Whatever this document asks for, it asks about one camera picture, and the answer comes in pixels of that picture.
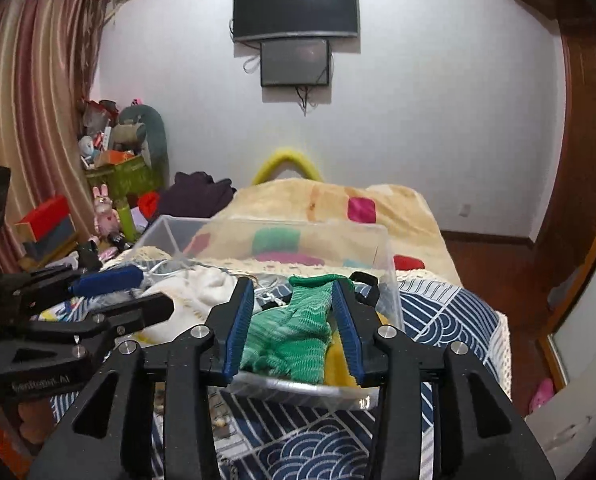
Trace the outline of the person's left hand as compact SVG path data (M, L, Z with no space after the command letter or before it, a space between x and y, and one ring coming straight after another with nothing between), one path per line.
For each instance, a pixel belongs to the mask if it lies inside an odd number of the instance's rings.
M31 444L42 444L55 428L54 414L48 399L22 402L18 405L18 415L21 419L20 435Z

